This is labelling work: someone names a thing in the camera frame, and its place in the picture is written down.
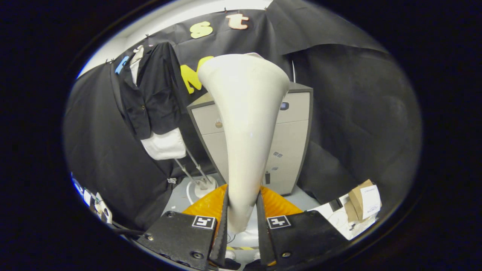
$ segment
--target bolt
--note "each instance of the bolt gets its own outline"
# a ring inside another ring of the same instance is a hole
[[[204,255],[201,252],[193,251],[191,252],[191,256],[193,256],[196,259],[202,259],[204,258]]]

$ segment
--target yellow letter m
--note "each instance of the yellow letter m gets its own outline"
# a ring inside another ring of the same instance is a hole
[[[209,60],[213,57],[214,56],[206,56],[206,57],[201,58],[198,62],[198,68],[196,69],[196,71],[193,71],[187,65],[181,66],[181,76],[184,80],[184,84],[186,84],[186,88],[187,88],[187,91],[189,92],[189,94],[194,93],[194,88],[192,88],[189,84],[191,84],[197,90],[201,89],[202,85],[201,85],[201,82],[199,81],[199,78],[198,78],[198,70],[204,64],[204,62],[206,62],[207,60]]]

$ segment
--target black fabric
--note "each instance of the black fabric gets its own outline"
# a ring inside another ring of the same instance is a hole
[[[226,16],[241,13],[248,17],[249,20],[243,21],[247,25],[247,29],[231,29],[228,26],[228,19]],[[207,21],[213,32],[207,36],[193,39],[189,29],[192,25]],[[235,10],[227,13],[218,12],[212,14],[201,15],[191,18],[181,23],[167,27],[156,33],[149,33],[149,37],[132,45],[128,50],[119,55],[113,62],[116,68],[124,57],[132,56],[133,50],[139,45],[143,45],[144,49],[149,48],[150,45],[169,42],[176,54],[180,65],[187,65],[194,71],[198,66],[198,61],[206,56],[218,56],[223,54],[245,54],[256,52],[263,58],[273,62],[283,69],[290,80],[293,80],[293,67],[290,56],[281,55],[276,51],[276,35],[275,31],[266,16],[266,11],[262,10]],[[206,89],[201,87],[200,90],[194,88],[194,93],[188,95],[188,103],[191,103],[204,95]],[[201,140],[199,139],[192,120],[187,114],[181,114],[179,120],[179,129],[183,136],[186,147],[191,151],[196,161],[202,166],[203,171],[214,173],[211,160],[209,159]],[[200,176],[199,171],[194,167],[189,157],[179,159],[179,161],[186,167],[188,172],[193,176]],[[174,164],[174,171],[172,177],[184,176],[184,172]]]
[[[421,148],[416,96],[386,53],[318,45],[292,54],[296,82],[313,87],[310,143],[298,184],[321,203],[371,179],[383,216],[408,193]]]
[[[78,182],[102,195],[117,222],[146,229],[174,188],[167,182],[173,162],[154,162],[128,131],[111,76],[114,67],[102,64],[76,81],[64,116],[66,159]]]
[[[149,138],[151,132],[162,135],[177,128],[181,111],[187,113],[188,93],[172,45],[162,42],[144,48],[137,85],[128,64],[133,56],[132,53],[119,74],[126,124],[137,139]]]
[[[275,0],[268,6],[266,15],[276,32],[280,54],[321,44],[342,44],[388,53],[354,24],[309,1]]]

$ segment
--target yellow letter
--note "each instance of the yellow letter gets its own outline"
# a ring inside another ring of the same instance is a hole
[[[243,17],[242,14],[233,14],[228,15],[226,18],[229,18],[228,25],[232,29],[246,29],[248,28],[247,25],[243,25],[242,21],[248,21],[248,17]]]
[[[189,94],[194,93],[194,88],[192,88],[189,83],[191,83],[191,85],[193,85],[197,90],[201,89],[202,85],[198,78],[198,70],[204,64],[204,62],[208,61],[213,57],[214,56],[206,56],[201,58],[198,62],[198,68],[196,69],[196,71],[193,71],[187,65],[181,65],[181,76],[182,79],[184,79],[184,84],[186,84]]]
[[[209,22],[200,22],[191,26],[191,28],[189,28],[189,31],[191,31],[191,37],[197,39],[211,34],[213,32],[213,28],[209,25],[211,25]]]

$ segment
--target black blazer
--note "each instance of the black blazer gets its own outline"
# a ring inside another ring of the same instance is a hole
[[[137,86],[132,81],[129,55],[119,73],[119,87],[127,126],[137,139],[151,131],[162,135],[179,126],[180,114],[187,113],[188,91],[172,45],[168,42],[144,45]]]

